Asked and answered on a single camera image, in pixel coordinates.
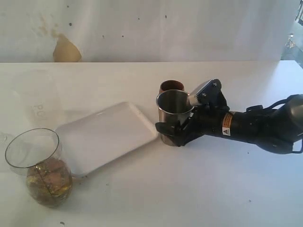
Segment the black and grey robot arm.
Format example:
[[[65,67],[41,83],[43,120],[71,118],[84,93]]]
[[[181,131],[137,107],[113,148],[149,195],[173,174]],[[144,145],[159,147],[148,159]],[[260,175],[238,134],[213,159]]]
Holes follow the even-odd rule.
[[[193,109],[184,123],[155,124],[161,134],[178,147],[204,135],[254,144],[274,154],[301,154],[294,143],[303,139],[303,96],[291,95],[271,106],[251,106],[232,112],[221,92]]]

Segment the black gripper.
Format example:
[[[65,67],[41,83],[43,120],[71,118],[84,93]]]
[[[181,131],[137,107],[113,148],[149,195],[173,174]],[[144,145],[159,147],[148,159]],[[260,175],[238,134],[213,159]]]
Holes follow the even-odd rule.
[[[165,136],[174,137],[174,144],[184,146],[204,135],[223,137],[223,119],[229,114],[229,106],[222,92],[214,101],[194,108],[193,115],[180,122],[157,122],[156,130]]]

